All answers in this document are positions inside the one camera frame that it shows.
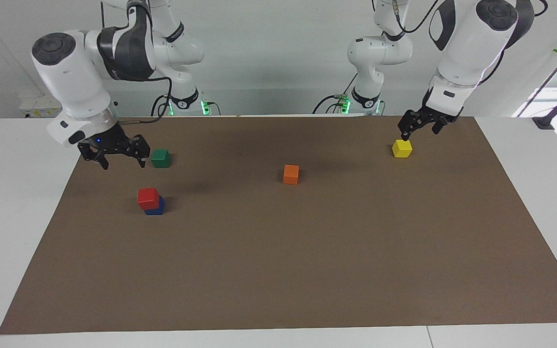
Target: yellow cube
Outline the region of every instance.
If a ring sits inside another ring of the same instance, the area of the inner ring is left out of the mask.
[[[406,159],[411,154],[411,143],[410,141],[397,140],[393,145],[393,154],[398,159]]]

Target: white wall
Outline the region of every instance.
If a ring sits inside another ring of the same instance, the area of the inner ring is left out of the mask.
[[[322,97],[342,92],[353,76],[346,57],[349,41],[380,33],[368,0],[174,2],[186,28],[206,45],[205,60],[192,70],[199,88],[219,102],[223,113],[311,112]],[[430,4],[413,2],[409,28]],[[99,28],[99,9],[97,0],[0,0],[1,46],[16,62],[0,61],[0,116],[17,116],[14,99],[19,84],[27,88],[25,94],[40,93],[27,75],[46,92],[31,63],[33,42],[53,31]],[[121,25],[125,17],[107,7],[106,21],[108,26]],[[384,69],[387,82],[382,98],[388,103],[387,114],[420,106],[440,58],[426,29],[412,38],[413,59]],[[549,12],[537,18],[532,31],[507,52],[498,74],[471,97],[466,115],[514,112],[555,68],[557,56],[551,52],[555,47],[557,0],[550,0]],[[557,77],[552,86],[557,86]],[[164,92],[163,85],[151,83],[110,82],[108,89],[114,91],[114,99],[131,105],[129,112],[148,110],[154,97]],[[128,115],[123,105],[120,109]]]

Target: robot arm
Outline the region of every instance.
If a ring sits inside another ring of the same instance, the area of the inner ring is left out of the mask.
[[[464,18],[456,18],[454,0],[440,5],[429,33],[444,52],[438,72],[425,94],[422,108],[408,110],[398,124],[401,137],[429,123],[438,134],[457,121],[466,99],[483,79],[484,72],[502,51],[522,37],[534,20],[529,0],[480,0],[471,4]]]
[[[398,0],[396,10],[402,20],[409,7],[409,0]],[[413,44],[396,22],[393,1],[378,0],[374,20],[383,33],[378,37],[362,37],[351,42],[347,57],[356,67],[358,75],[351,92],[352,110],[367,115],[376,113],[384,74],[380,67],[407,62]]]
[[[102,78],[125,81],[152,81],[152,75],[169,77],[176,92],[193,109],[199,91],[183,66],[203,59],[203,51],[173,16],[170,0],[107,0],[126,10],[128,24],[93,31],[67,31],[40,38],[33,46],[34,65],[53,96],[62,104],[62,113],[48,131],[64,146],[76,145],[85,160],[108,168],[106,154],[124,154],[145,167],[150,147],[141,135],[128,138],[111,114],[111,97]],[[160,13],[152,17],[152,11]]]

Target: green cube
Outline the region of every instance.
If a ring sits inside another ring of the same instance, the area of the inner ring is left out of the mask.
[[[159,149],[154,150],[152,154],[152,164],[154,168],[169,168],[171,165],[171,156],[168,150]]]

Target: white table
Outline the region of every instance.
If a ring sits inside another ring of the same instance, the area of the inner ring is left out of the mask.
[[[557,135],[529,119],[477,121],[557,258]],[[48,136],[48,122],[0,119],[0,324],[79,157]],[[432,346],[557,347],[557,324],[0,336],[0,348]]]

